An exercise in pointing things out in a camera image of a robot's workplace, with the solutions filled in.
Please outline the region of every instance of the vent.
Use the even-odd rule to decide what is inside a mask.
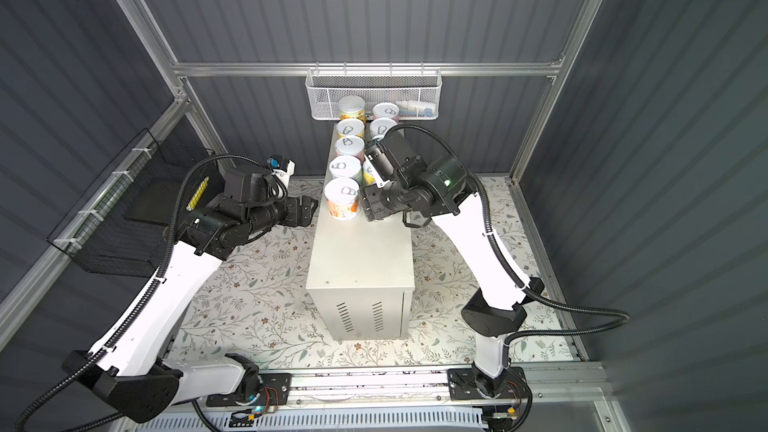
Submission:
[[[384,306],[381,302],[373,305],[373,327],[377,332],[384,330]]]
[[[346,302],[342,302],[336,306],[336,309],[339,311],[339,317],[341,317],[341,323],[344,326],[344,330],[347,332],[351,332],[355,330],[355,327],[352,325],[352,318],[350,317],[350,312],[346,310]]]
[[[232,412],[205,412],[206,417],[222,430],[360,430],[377,427],[467,427],[482,428],[482,409],[471,407],[432,406],[412,408],[360,408],[327,410],[283,410],[257,419],[253,425],[228,427],[225,420]],[[207,432],[194,412],[164,412],[138,426],[142,432],[182,430]]]

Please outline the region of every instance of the white mesh basket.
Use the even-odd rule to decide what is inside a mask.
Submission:
[[[393,102],[400,108],[401,120],[437,119],[442,76],[327,76],[309,70],[306,93],[310,98],[312,118],[339,120],[339,99],[360,96],[366,101],[366,117],[373,118],[373,107]]]

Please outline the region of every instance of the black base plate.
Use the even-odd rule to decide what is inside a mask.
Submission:
[[[512,367],[513,372],[525,379],[525,372],[520,367]],[[476,389],[475,383],[475,371],[470,368],[461,369],[448,369],[448,385],[454,384],[453,387],[449,387],[451,391],[451,400],[482,400],[485,399]],[[515,395],[520,398],[520,393],[516,388],[512,388],[514,393],[509,388],[504,388],[501,395],[497,399],[513,399]]]
[[[264,381],[264,387],[277,391],[277,405],[288,403],[288,393],[290,392],[290,374],[259,374]],[[275,392],[270,390],[270,405],[275,404]],[[239,407],[235,402],[235,394],[228,395],[209,395],[205,401],[207,407]],[[262,392],[254,405],[266,405],[266,394]]]

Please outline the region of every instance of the floral tablecloth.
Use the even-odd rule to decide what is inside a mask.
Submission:
[[[515,261],[538,274],[504,178],[486,177],[494,226]],[[290,194],[321,199],[321,180],[293,180]],[[192,299],[170,350],[174,359],[201,360],[227,352],[263,369],[463,364],[475,337],[460,311],[477,283],[456,247],[431,224],[412,232],[416,290],[408,338],[334,341],[304,286],[315,223],[277,227],[238,248]],[[560,328],[554,310],[526,304],[523,329]],[[529,337],[510,348],[516,362],[572,360],[564,338]]]

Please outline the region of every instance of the ventilation slot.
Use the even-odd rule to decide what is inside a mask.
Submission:
[[[338,304],[336,308],[339,310],[339,316],[341,317],[341,323],[344,326],[344,330],[347,332],[355,330],[354,326],[352,326],[350,312],[346,310],[346,302]]]
[[[373,305],[373,327],[377,332],[384,330],[384,306],[381,302]]]

